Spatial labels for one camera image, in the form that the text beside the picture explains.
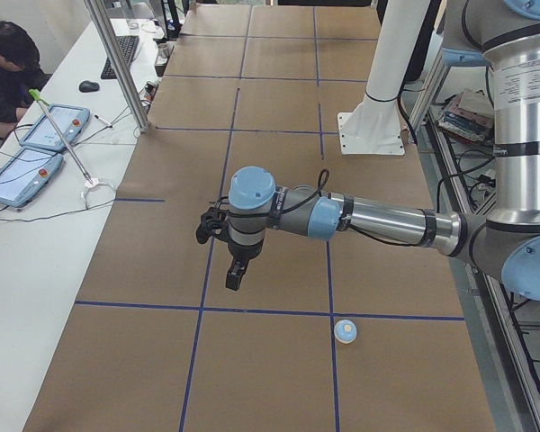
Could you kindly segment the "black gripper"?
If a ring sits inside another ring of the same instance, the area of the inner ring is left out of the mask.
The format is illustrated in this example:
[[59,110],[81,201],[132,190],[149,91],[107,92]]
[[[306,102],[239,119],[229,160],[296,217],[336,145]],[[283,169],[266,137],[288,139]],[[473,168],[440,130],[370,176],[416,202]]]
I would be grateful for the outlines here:
[[233,256],[233,260],[226,274],[225,286],[232,291],[240,288],[242,279],[248,270],[248,261],[258,257],[262,251],[264,241],[260,240],[254,245],[241,245],[231,239],[228,243],[228,250]]

